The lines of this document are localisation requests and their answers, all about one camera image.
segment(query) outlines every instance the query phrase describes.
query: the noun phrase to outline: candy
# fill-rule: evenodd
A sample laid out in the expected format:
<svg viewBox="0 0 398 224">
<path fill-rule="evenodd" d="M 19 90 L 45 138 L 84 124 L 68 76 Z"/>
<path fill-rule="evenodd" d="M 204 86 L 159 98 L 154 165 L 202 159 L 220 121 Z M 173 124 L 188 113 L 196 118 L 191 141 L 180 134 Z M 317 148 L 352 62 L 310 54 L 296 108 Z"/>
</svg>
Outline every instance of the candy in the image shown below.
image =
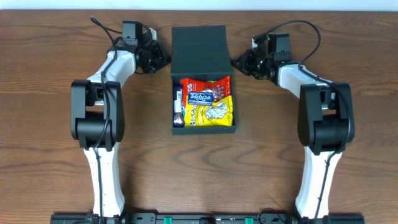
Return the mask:
<svg viewBox="0 0 398 224">
<path fill-rule="evenodd" d="M 233 120 L 232 96 L 227 96 L 212 106 L 190 105 L 185 108 L 185 127 L 231 126 Z"/>
<path fill-rule="evenodd" d="M 220 101 L 221 99 L 231 94 L 230 77 L 227 76 L 218 80 L 217 82 L 204 82 L 193 80 L 190 78 L 181 79 L 180 83 L 183 85 L 182 98 L 184 99 L 183 105 L 186 106 L 185 99 L 190 92 L 205 92 L 213 94 L 213 102 Z"/>
<path fill-rule="evenodd" d="M 188 93 L 188 104 L 211 106 L 213 102 L 212 93 L 190 92 Z"/>
</svg>

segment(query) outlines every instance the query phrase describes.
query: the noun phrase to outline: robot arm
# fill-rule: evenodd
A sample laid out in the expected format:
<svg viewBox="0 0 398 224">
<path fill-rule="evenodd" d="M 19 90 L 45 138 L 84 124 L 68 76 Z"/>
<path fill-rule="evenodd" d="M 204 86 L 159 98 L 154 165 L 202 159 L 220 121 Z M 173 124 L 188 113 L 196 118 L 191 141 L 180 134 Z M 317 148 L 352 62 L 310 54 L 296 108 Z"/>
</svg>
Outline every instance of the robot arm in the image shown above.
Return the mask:
<svg viewBox="0 0 398 224">
<path fill-rule="evenodd" d="M 93 213 L 99 217 L 120 216 L 123 212 L 118 168 L 118 148 L 124 135 L 121 88 L 137 67 L 144 73 L 154 73 L 170 62 L 170 56 L 155 40 L 156 32 L 152 28 L 142 33 L 141 23 L 124 21 L 121 42 L 108 50 L 108 58 L 101 68 L 87 80 L 75 80 L 71 86 L 72 136 L 79 140 L 88 159 L 95 198 Z M 103 105 L 104 111 L 86 110 L 94 105 Z"/>
<path fill-rule="evenodd" d="M 351 91 L 347 83 L 320 79 L 293 62 L 288 33 L 269 33 L 267 40 L 256 43 L 253 38 L 253 49 L 232 64 L 245 75 L 268 79 L 299 98 L 297 131 L 305 165 L 295 206 L 303 219 L 323 218 L 329 214 L 328 196 L 337 162 L 354 137 Z M 325 110 L 335 110 L 335 114 L 324 115 Z"/>
</svg>

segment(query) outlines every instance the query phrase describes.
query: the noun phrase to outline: dark green box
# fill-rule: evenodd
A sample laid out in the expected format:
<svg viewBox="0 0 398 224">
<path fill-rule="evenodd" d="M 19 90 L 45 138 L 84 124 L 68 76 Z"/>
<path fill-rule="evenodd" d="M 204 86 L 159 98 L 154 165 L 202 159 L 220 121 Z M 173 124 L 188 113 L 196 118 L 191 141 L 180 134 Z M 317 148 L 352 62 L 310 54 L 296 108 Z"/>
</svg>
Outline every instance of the dark green box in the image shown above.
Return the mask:
<svg viewBox="0 0 398 224">
<path fill-rule="evenodd" d="M 183 78 L 215 81 L 230 76 L 234 104 L 232 126 L 175 128 L 172 123 L 173 135 L 234 133 L 236 105 L 225 26 L 173 27 L 172 46 L 173 86 Z"/>
</svg>

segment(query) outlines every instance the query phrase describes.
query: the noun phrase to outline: wood grain surface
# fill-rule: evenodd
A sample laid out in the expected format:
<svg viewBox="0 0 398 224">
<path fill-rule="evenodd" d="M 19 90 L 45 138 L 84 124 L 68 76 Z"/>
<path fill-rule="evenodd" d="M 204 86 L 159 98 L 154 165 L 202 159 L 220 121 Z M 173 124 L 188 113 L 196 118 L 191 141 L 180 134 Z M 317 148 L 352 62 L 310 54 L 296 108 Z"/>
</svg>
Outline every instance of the wood grain surface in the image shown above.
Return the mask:
<svg viewBox="0 0 398 224">
<path fill-rule="evenodd" d="M 70 134 L 70 84 L 95 73 L 113 29 L 137 20 L 171 52 L 173 26 L 226 24 L 231 57 L 253 34 L 292 19 L 322 33 L 307 68 L 349 82 L 356 135 L 333 179 L 333 213 L 398 223 L 398 14 L 386 12 L 0 11 L 0 223 L 49 223 L 54 212 L 89 212 L 90 169 Z M 294 58 L 315 46 L 311 27 L 285 26 Z M 170 65 L 123 86 L 126 133 L 119 171 L 127 206 L 160 213 L 292 210 L 304 151 L 299 101 L 234 70 L 235 134 L 173 136 Z"/>
</svg>

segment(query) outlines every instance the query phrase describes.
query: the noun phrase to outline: snack bag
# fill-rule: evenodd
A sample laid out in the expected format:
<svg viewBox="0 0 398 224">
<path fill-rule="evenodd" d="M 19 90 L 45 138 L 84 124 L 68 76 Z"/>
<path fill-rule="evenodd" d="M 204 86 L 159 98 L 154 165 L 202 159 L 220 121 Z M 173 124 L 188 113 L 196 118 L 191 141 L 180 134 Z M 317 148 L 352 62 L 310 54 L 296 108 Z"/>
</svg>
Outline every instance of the snack bag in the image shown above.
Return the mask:
<svg viewBox="0 0 398 224">
<path fill-rule="evenodd" d="M 233 119 L 232 96 L 227 96 L 212 106 L 190 105 L 185 108 L 185 127 L 231 126 Z"/>
<path fill-rule="evenodd" d="M 184 99 L 184 106 L 186 105 L 185 99 L 190 92 L 212 93 L 213 102 L 218 102 L 231 94 L 231 82 L 229 76 L 214 83 L 184 78 L 180 80 L 180 84 L 183 85 L 182 98 Z"/>
</svg>

